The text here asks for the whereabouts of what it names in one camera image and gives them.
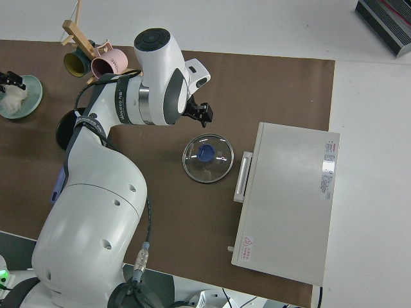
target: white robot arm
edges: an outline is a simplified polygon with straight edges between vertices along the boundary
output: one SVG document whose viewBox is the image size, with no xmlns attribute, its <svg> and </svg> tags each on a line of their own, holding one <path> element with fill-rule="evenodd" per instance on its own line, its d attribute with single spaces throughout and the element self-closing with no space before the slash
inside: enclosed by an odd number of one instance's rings
<svg viewBox="0 0 411 308">
<path fill-rule="evenodd" d="M 66 184 L 33 253 L 40 282 L 12 307 L 117 307 L 114 290 L 125 283 L 123 259 L 147 188 L 131 160 L 104 146 L 105 137 L 119 124 L 170 125 L 190 116 L 204 126 L 212 120 L 208 104 L 193 100 L 210 74 L 198 60 L 184 61 L 167 30 L 140 33 L 134 47 L 143 76 L 100 78 L 77 120 L 64 164 Z M 11 307 L 7 303 L 8 297 L 3 306 Z"/>
</svg>

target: glass lid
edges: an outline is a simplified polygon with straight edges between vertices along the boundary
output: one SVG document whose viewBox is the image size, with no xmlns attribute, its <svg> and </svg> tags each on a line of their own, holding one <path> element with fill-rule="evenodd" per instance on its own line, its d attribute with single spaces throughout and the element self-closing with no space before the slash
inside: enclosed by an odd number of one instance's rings
<svg viewBox="0 0 411 308">
<path fill-rule="evenodd" d="M 191 140 L 182 155 L 187 174 L 200 183 L 213 183 L 223 178 L 234 162 L 231 144 L 213 133 L 199 135 Z"/>
</svg>

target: blue lid handle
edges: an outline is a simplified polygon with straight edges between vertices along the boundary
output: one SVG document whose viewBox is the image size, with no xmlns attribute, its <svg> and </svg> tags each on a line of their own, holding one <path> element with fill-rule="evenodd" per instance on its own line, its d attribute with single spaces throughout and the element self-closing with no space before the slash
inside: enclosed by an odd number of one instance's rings
<svg viewBox="0 0 411 308">
<path fill-rule="evenodd" d="M 197 159 L 201 162 L 209 162 L 215 158 L 215 153 L 211 144 L 204 143 L 198 148 Z"/>
</svg>

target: white label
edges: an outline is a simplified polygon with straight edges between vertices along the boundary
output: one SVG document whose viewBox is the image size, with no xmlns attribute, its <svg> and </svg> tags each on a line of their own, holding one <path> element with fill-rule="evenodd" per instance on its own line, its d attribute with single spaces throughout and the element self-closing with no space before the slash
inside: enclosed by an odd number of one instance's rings
<svg viewBox="0 0 411 308">
<path fill-rule="evenodd" d="M 332 187 L 335 172 L 335 156 L 337 145 L 334 141 L 328 141 L 324 149 L 324 160 L 322 161 L 322 176 L 320 183 L 320 196 L 324 199 L 331 199 Z"/>
<path fill-rule="evenodd" d="M 250 262 L 252 245 L 254 244 L 254 238 L 252 236 L 243 236 L 241 244 L 240 261 Z"/>
</svg>

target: brown mat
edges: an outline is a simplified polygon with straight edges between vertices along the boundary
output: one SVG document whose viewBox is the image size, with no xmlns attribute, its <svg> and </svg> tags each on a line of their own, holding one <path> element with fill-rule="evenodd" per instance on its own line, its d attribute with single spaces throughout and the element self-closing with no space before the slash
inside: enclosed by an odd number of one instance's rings
<svg viewBox="0 0 411 308">
<path fill-rule="evenodd" d="M 133 49 L 122 49 L 137 67 Z M 0 230 L 36 239 L 50 211 L 64 157 L 55 129 L 87 79 L 64 68 L 63 55 L 71 50 L 59 43 L 0 41 L 0 71 L 35 75 L 44 91 L 28 117 L 0 117 Z M 147 181 L 154 211 L 148 267 L 309 307 L 310 285 L 233 266 L 227 246 L 234 245 L 240 220 L 241 204 L 232 198 L 241 156 L 253 150 L 258 123 L 327 130 L 334 61 L 192 51 L 184 57 L 198 58 L 211 73 L 195 97 L 210 103 L 213 123 L 202 128 L 182 118 L 175 126 L 119 126 L 111 133 Z M 193 181 L 181 164 L 185 145 L 201 133 L 222 135 L 234 148 L 232 170 L 214 184 Z M 145 230 L 143 217 L 126 262 L 134 263 Z"/>
</svg>

